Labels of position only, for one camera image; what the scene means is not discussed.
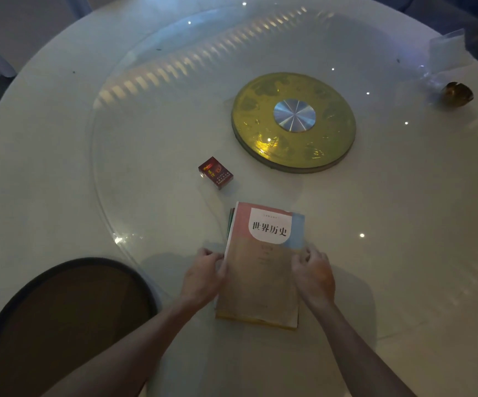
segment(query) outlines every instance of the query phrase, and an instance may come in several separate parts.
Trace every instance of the round table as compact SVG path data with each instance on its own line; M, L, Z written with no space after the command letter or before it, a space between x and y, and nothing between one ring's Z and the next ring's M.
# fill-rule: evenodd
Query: round table
M477 395L478 62L447 73L474 101L439 109L417 71L437 35L371 0L119 0L76 22L0 102L0 310L83 256L135 267L167 304L197 247L223 249L229 207L260 203L305 214L342 312L414 392ZM327 171L270 170L233 136L236 92L286 70L354 111ZM211 156L235 175L220 192L197 172ZM213 316L181 331L150 394L345 395L306 307L296 332Z

